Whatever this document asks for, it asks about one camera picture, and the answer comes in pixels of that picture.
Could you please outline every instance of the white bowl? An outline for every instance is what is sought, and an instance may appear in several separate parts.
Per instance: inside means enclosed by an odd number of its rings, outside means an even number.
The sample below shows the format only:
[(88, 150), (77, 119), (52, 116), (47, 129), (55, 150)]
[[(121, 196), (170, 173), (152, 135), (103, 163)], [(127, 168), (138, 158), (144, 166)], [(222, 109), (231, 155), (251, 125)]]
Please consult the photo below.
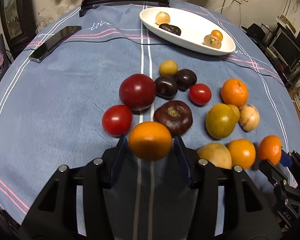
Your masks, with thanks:
[[(166, 12), (170, 16), (170, 24), (181, 29), (181, 36), (159, 28), (155, 17), (159, 12)], [(208, 55), (225, 55), (235, 50), (235, 43), (228, 33), (213, 22), (194, 13), (167, 7), (152, 7), (140, 12), (142, 23), (154, 34), (173, 44)], [(213, 30), (221, 31), (223, 41), (220, 49), (203, 45), (203, 39)]]

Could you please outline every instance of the table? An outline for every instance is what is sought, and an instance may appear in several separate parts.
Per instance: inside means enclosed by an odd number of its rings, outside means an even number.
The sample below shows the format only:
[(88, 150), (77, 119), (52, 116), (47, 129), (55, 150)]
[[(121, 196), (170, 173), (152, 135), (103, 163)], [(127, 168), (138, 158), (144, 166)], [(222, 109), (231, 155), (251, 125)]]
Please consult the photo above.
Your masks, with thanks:
[[(141, 24), (138, 15), (147, 4), (100, 6), (81, 18), (79, 8), (63, 15), (42, 30), (8, 69), (0, 83), (0, 206), (18, 223), (58, 166), (83, 166), (116, 145), (118, 139), (103, 131), (101, 118), (110, 106), (120, 104), (121, 82), (135, 73), (156, 79), (160, 63), (167, 59), (175, 60), (180, 69), (192, 69), (198, 82), (212, 91), (204, 107), (194, 106), (187, 92), (178, 92), (175, 98), (186, 102), (193, 113), (194, 123), (182, 136), (187, 147), (196, 149), (211, 142), (204, 128), (205, 115), (221, 102), (222, 84), (239, 78), (247, 85), (248, 103), (257, 107), (261, 122), (250, 133), (237, 125), (218, 142), (247, 138), (258, 144), (275, 134), (285, 151), (300, 153), (297, 113), (280, 77), (258, 47), (217, 12), (182, 1), (171, 1), (170, 6), (215, 22), (233, 37), (236, 50), (212, 57), (170, 46)], [(41, 63), (28, 60), (32, 49), (67, 25), (81, 25), (82, 30)], [(153, 108), (133, 116), (133, 125), (150, 121), (164, 102), (156, 98)], [(257, 164), (247, 173), (271, 205), (273, 186)], [(291, 174), (282, 169), (295, 186)], [(219, 193), (217, 234), (223, 227), (222, 188)], [(78, 188), (78, 227), (84, 234), (80, 196)], [(105, 198), (116, 239), (185, 239), (196, 192), (183, 185), (174, 154), (148, 163), (128, 153), (117, 184), (105, 190)]]

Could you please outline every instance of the orange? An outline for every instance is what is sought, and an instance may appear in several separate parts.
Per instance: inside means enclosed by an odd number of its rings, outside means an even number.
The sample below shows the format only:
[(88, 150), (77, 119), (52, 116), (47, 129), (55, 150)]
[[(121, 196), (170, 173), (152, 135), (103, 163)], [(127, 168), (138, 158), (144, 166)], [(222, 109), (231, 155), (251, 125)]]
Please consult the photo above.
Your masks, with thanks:
[(221, 98), (225, 104), (231, 104), (238, 108), (242, 107), (248, 100), (248, 89), (239, 79), (227, 80), (221, 88)]
[(244, 170), (250, 168), (256, 159), (256, 149), (252, 142), (246, 139), (234, 140), (228, 144), (232, 158), (232, 166), (239, 165)]
[(276, 135), (265, 137), (259, 145), (260, 160), (268, 160), (274, 166), (278, 165), (281, 159), (281, 140)]
[(211, 32), (211, 36), (219, 39), (220, 41), (223, 40), (223, 35), (222, 35), (221, 31), (214, 30), (214, 31)]
[(169, 130), (161, 123), (143, 122), (132, 129), (128, 144), (136, 157), (156, 161), (169, 153), (172, 137)]

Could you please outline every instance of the electrical wire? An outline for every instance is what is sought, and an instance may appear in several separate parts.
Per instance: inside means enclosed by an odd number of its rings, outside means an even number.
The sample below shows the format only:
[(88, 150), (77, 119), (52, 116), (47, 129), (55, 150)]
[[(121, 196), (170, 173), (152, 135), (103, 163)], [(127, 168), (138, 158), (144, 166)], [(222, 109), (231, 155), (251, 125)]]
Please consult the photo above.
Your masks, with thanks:
[(239, 10), (240, 10), (240, 23), (239, 23), (239, 28), (240, 28), (241, 20), (242, 20), (242, 15), (241, 15), (241, 4), (240, 4), (240, 3), (239, 3)]
[(299, 6), (299, 3), (296, 2), (294, 5), (293, 5), (293, 13), (296, 13), (298, 11), (298, 6)]
[[(62, 44), (70, 43), (70, 42), (104, 43), (104, 42), (107, 42), (107, 41), (113, 41), (113, 40), (118, 40), (118, 39), (125, 39), (125, 40), (132, 41), (132, 42), (134, 42), (134, 43), (136, 43), (136, 44), (139, 44), (139, 45), (144, 45), (143, 43), (140, 43), (140, 42), (137, 42), (137, 41), (130, 40), (129, 38), (126, 38), (126, 37), (116, 37), (116, 38), (111, 38), (111, 39), (105, 40), (105, 41), (65, 41), (65, 42), (61, 43), (59, 46), (61, 46)], [(174, 44), (167, 44), (167, 43), (151, 43), (151, 44), (146, 44), (146, 45), (147, 45), (147, 46), (148, 46), (148, 45), (151, 45), (151, 46), (152, 46), (152, 45), (165, 45), (165, 46), (170, 46), (170, 47), (175, 47), (175, 48), (179, 48), (179, 47), (180, 47), (180, 46), (177, 46), (177, 45), (174, 45)], [(35, 49), (29, 48), (29, 49), (24, 49), (23, 51), (27, 51), (27, 50), (35, 50)], [(251, 70), (254, 71), (255, 73), (260, 74), (260, 75), (262, 75), (262, 76), (274, 78), (272, 75), (259, 73), (259, 72), (257, 72), (256, 70), (254, 70), (254, 69), (251, 68), (251, 67), (241, 66), (241, 65), (239, 65), (239, 64), (237, 64), (237, 63), (234, 63), (234, 62), (229, 61), (229, 60), (225, 60), (225, 59), (223, 59), (223, 58), (221, 58), (221, 57), (216, 57), (216, 58), (218, 58), (218, 59), (220, 59), (220, 60), (222, 60), (222, 61), (230, 62), (230, 63), (235, 64), (235, 65), (237, 65), (237, 66), (239, 66), (239, 67), (242, 67), (242, 68), (248, 68), (248, 69), (251, 69)]]
[(288, 6), (288, 9), (287, 9), (287, 12), (286, 12), (285, 16), (287, 16), (287, 13), (288, 13), (289, 8), (290, 8), (290, 4), (291, 4), (291, 0), (290, 0), (290, 2), (289, 2), (289, 6)]
[(284, 14), (284, 11), (286, 10), (287, 5), (288, 5), (288, 0), (287, 0), (287, 2), (286, 2), (286, 6), (284, 7), (283, 13), (282, 13), (282, 14)]
[(220, 10), (220, 9), (224, 9), (224, 8), (227, 8), (232, 2), (233, 2), (234, 0), (231, 0), (231, 2), (227, 5), (227, 6), (225, 6), (225, 7), (221, 7), (221, 8), (219, 8), (219, 9), (217, 9), (217, 10), (214, 10), (215, 12), (216, 11), (218, 11), (218, 10)]

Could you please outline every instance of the plastic bag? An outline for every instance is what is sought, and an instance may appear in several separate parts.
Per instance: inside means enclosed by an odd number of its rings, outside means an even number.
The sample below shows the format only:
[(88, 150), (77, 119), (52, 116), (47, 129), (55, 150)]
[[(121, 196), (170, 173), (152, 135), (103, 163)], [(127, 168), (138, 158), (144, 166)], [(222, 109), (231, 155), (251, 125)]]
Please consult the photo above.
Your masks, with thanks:
[(42, 31), (45, 27), (47, 27), (49, 24), (55, 22), (55, 19), (53, 19), (50, 15), (40, 15), (37, 18), (37, 29), (36, 33), (38, 34), (40, 31)]

